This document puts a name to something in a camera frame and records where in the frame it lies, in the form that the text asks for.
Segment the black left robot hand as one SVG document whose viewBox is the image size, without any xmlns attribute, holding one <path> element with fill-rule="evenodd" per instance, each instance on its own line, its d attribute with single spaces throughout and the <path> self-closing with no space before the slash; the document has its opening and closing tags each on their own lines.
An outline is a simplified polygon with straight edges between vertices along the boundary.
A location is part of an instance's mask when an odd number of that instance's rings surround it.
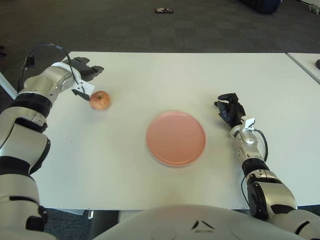
<svg viewBox="0 0 320 240">
<path fill-rule="evenodd" d="M 86 101 L 95 89 L 95 86 L 89 83 L 99 74 L 104 71 L 102 66 L 88 66 L 89 59 L 86 57 L 75 57 L 70 60 L 64 60 L 63 63 L 72 67 L 73 76 L 75 77 L 74 84 L 70 88 L 74 95 L 83 98 Z"/>
</svg>

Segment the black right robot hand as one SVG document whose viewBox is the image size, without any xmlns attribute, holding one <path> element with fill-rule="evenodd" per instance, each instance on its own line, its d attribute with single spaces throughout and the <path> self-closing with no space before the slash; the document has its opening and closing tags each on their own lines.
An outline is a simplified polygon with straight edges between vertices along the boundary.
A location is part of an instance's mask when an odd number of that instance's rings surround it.
<svg viewBox="0 0 320 240">
<path fill-rule="evenodd" d="M 236 93 L 226 93 L 218 96 L 214 102 L 218 115 L 234 133 L 254 131 L 255 118 L 246 115 L 244 107 L 239 103 Z"/>
</svg>

